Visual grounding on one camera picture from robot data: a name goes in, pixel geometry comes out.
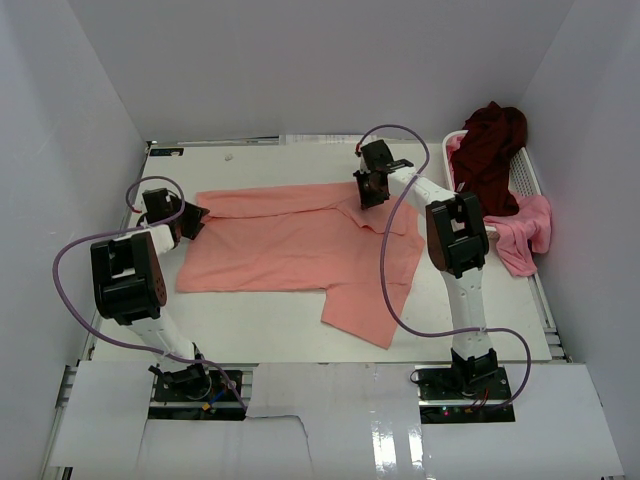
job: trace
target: laundry basket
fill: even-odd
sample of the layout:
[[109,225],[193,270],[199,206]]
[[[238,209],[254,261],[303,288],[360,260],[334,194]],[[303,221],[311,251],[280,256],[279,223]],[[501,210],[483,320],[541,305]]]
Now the laundry basket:
[[[451,132],[449,135],[444,137],[444,140],[442,141],[444,175],[445,181],[447,182],[446,187],[449,190],[455,190],[455,185],[453,184],[453,169],[449,162],[447,146],[464,138],[466,134],[467,130]],[[538,185],[536,175],[533,173],[533,167],[531,167],[531,161],[529,161],[529,155],[527,155],[527,150],[525,148],[521,148],[520,151],[511,159],[509,190],[517,192],[525,197],[540,194],[540,185]],[[491,225],[485,225],[485,227],[489,238],[498,238],[498,232],[495,227],[492,227]]]

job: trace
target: gray wall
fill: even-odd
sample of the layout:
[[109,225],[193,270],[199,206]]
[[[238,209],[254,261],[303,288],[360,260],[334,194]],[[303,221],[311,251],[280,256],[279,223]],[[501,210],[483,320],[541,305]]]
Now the gray wall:
[[356,133],[440,141],[516,103],[573,0],[70,0],[146,140]]
[[[51,281],[70,239],[114,227],[144,143],[66,0],[0,3],[0,477],[35,479],[85,335]],[[94,310],[88,249],[63,261]]]
[[541,275],[561,338],[587,363],[620,459],[640,479],[640,5],[575,3],[521,107],[553,207]]

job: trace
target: white floor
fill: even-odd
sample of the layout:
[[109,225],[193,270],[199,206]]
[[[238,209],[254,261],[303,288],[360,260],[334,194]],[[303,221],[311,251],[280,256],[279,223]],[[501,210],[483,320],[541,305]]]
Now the white floor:
[[[418,144],[391,144],[395,158],[420,164]],[[426,175],[444,184],[441,147],[430,145],[432,160]],[[177,181],[186,198],[198,191],[276,185],[354,181],[358,160],[353,145],[293,144],[286,146],[189,147],[183,156],[150,157],[146,175],[164,175]],[[144,188],[161,186],[151,181]],[[451,339],[426,340],[400,328],[388,350],[373,346],[320,322],[323,292],[195,293],[174,291],[188,240],[160,259],[169,290],[167,310],[185,335],[207,358],[232,363],[262,362],[447,362]],[[487,256],[483,281],[487,324],[510,327],[529,342],[534,360],[551,358],[534,295],[526,278],[514,278],[504,268],[495,248]],[[446,289],[426,250],[416,271],[403,319],[423,331],[451,329]],[[137,337],[113,320],[101,331],[120,340],[139,343]],[[502,361],[524,360],[521,344],[509,335],[493,335]],[[147,354],[117,349],[98,342],[94,359],[145,358]]]

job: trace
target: dark red towel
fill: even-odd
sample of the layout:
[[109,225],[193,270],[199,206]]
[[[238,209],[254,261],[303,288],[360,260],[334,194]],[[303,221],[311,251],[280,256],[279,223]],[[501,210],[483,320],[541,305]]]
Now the dark red towel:
[[476,110],[464,124],[469,132],[451,156],[456,191],[473,192],[484,215],[518,213],[509,193],[509,164],[527,140],[527,119],[514,107],[495,102]]

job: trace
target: purple cable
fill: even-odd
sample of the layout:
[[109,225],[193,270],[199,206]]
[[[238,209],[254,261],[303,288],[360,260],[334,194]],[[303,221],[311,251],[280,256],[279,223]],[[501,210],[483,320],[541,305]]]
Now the purple cable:
[[[424,151],[426,153],[426,159],[425,159],[424,163],[422,164],[422,166],[417,171],[417,174],[422,173],[424,171],[424,169],[427,167],[427,164],[429,163],[429,158],[430,158],[429,148],[427,147],[427,144],[425,143],[425,141],[422,139],[422,137],[420,135],[418,135],[416,132],[414,132],[413,130],[411,130],[410,128],[407,128],[405,126],[395,125],[395,124],[378,125],[377,127],[372,128],[371,130],[369,130],[367,133],[365,133],[362,136],[362,138],[360,139],[360,141],[358,142],[358,144],[356,146],[356,150],[360,147],[362,142],[369,135],[371,135],[376,130],[380,130],[382,128],[397,128],[397,129],[400,129],[400,130],[404,130],[405,132],[409,132],[411,135],[413,135],[418,140],[418,142],[420,142],[420,145],[422,145],[422,147],[424,148]],[[516,392],[513,395],[511,395],[510,399],[506,400],[503,403],[500,403],[500,404],[496,405],[495,407],[492,407],[492,409],[499,409],[499,408],[506,407],[507,405],[513,403],[513,401],[520,396],[520,394],[523,392],[525,386],[527,385],[527,382],[529,381],[529,376],[531,374],[531,363],[532,363],[531,350],[529,348],[529,344],[527,343],[527,341],[525,340],[525,338],[522,335],[520,335],[515,330],[512,330],[510,328],[505,328],[505,327],[485,328],[485,329],[482,329],[480,327],[468,327],[468,328],[459,328],[457,330],[449,330],[447,332],[437,332],[437,333],[419,332],[418,330],[415,330],[415,329],[411,328],[410,326],[408,326],[407,324],[405,324],[402,321],[402,319],[398,316],[398,314],[395,312],[395,310],[393,309],[393,305],[391,305],[391,299],[389,298],[389,292],[387,291],[387,280],[386,280],[385,271],[384,271],[384,260],[385,260],[385,256],[386,256],[386,252],[387,252],[387,242],[389,241],[389,234],[391,232],[391,225],[393,223],[393,219],[396,216],[396,213],[398,212],[398,209],[400,208],[400,205],[402,204],[402,201],[405,199],[405,197],[407,196],[407,194],[411,190],[411,187],[413,186],[413,184],[416,182],[417,179],[418,179],[418,177],[414,176],[409,181],[409,183],[407,184],[405,189],[402,191],[400,196],[398,197],[398,201],[393,206],[393,209],[391,210],[391,213],[389,214],[389,219],[387,220],[387,225],[386,225],[386,227],[384,229],[384,235],[382,237],[382,247],[380,249],[380,284],[382,286],[382,296],[384,297],[384,303],[387,305],[387,309],[389,310],[389,313],[391,314],[393,319],[396,321],[396,323],[398,325],[400,325],[403,329],[405,329],[407,332],[412,333],[413,335],[416,335],[418,337],[440,338],[440,337],[448,337],[450,335],[456,335],[458,333],[480,332],[480,331],[484,330],[487,333],[509,333],[509,334],[515,336],[518,340],[520,340],[520,342],[522,342],[522,345],[524,346],[524,351],[525,351],[526,356],[527,356],[527,368],[525,370],[524,378],[522,379],[522,383],[520,384],[520,387],[518,388],[518,390],[516,390]]]
[[[136,186],[138,186],[139,184],[141,184],[142,182],[145,182],[147,180],[164,180],[164,181],[167,181],[167,182],[171,183],[172,185],[174,185],[178,189],[178,193],[180,194],[180,200],[182,202],[181,205],[180,205],[180,209],[178,210],[177,213],[175,213],[174,215],[171,215],[169,218],[166,218],[166,219],[164,219],[164,220],[162,220],[160,222],[152,223],[149,226],[150,227],[155,227],[157,225],[167,224],[167,223],[175,220],[176,218],[178,218],[180,215],[182,215],[182,212],[184,212],[184,204],[185,204],[184,192],[182,191],[182,188],[180,188],[180,185],[178,185],[175,181],[171,180],[170,178],[163,177],[163,176],[160,176],[160,175],[153,175],[153,176],[141,178],[140,180],[134,182],[127,189],[126,202],[127,202],[127,205],[129,206],[129,208],[132,208],[131,202],[129,201],[129,195],[131,193],[131,190],[133,190]],[[56,255],[56,258],[53,260],[53,268],[52,268],[53,283],[54,283],[54,285],[56,287],[56,290],[58,291],[58,295],[60,295],[60,299],[62,300],[62,303],[64,303],[65,307],[67,307],[69,312],[71,312],[71,315],[73,316],[73,318],[75,318],[78,321],[78,323],[80,325],[82,325],[82,327],[84,327],[86,330],[88,330],[89,333],[91,333],[95,337],[99,338],[100,340],[102,340],[104,342],[110,343],[111,345],[115,345],[116,347],[128,348],[130,350],[143,350],[143,351],[155,353],[155,354],[158,354],[158,355],[165,355],[165,352],[163,352],[159,348],[148,347],[146,345],[135,345],[133,343],[121,342],[120,340],[116,340],[114,338],[108,337],[105,334],[103,334],[100,331],[98,331],[95,328],[93,328],[91,326],[91,324],[89,322],[87,322],[82,317],[80,312],[78,312],[78,310],[76,310],[76,308],[73,306],[73,304],[71,303],[71,300],[69,300],[69,297],[67,296],[67,294],[65,293],[64,289],[62,288],[62,283],[60,282],[60,260],[62,259],[64,254],[67,253],[69,250],[71,250],[73,247],[75,247],[77,245],[80,245],[81,243],[84,243],[84,242],[89,242],[91,240],[97,240],[99,238],[104,238],[104,237],[115,237],[117,235],[122,235],[122,234],[125,234],[125,233],[136,232],[136,231],[142,230],[144,228],[145,227],[140,226],[140,227],[125,228],[123,230],[114,230],[114,231],[111,231],[111,232],[96,233],[94,235],[89,235],[87,237],[79,238],[79,239],[74,240],[73,242],[65,245],[64,247],[62,247],[62,250],[60,250],[58,252],[58,254]],[[230,386],[231,391],[233,392],[235,397],[238,399],[238,402],[240,403],[240,406],[245,411],[247,410],[247,406],[242,401],[242,397],[240,397],[240,394],[236,390],[236,388],[234,386],[234,383],[231,381],[231,379],[227,375],[227,372],[225,372],[224,369],[220,365],[218,365],[217,363],[212,362],[211,360],[204,360],[204,359],[187,360],[186,358],[178,357],[178,356],[176,356],[176,355],[174,355],[172,353],[169,353],[169,354],[167,354],[165,356],[167,358],[170,358],[171,360],[174,360],[174,361],[178,362],[178,363],[185,363],[187,365],[189,365],[189,364],[203,364],[203,365],[207,365],[209,367],[215,368],[216,370],[218,370],[220,372],[222,377],[225,379],[225,381],[227,382],[227,385]]]

